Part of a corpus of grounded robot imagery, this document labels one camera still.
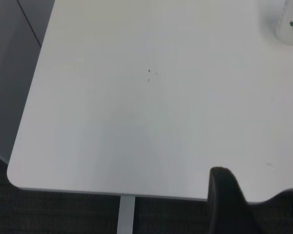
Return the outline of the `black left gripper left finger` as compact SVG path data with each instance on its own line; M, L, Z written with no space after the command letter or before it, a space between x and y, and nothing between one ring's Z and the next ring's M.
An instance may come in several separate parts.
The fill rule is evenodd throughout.
M210 234L260 234L255 220L233 173L224 167L209 172L208 206Z

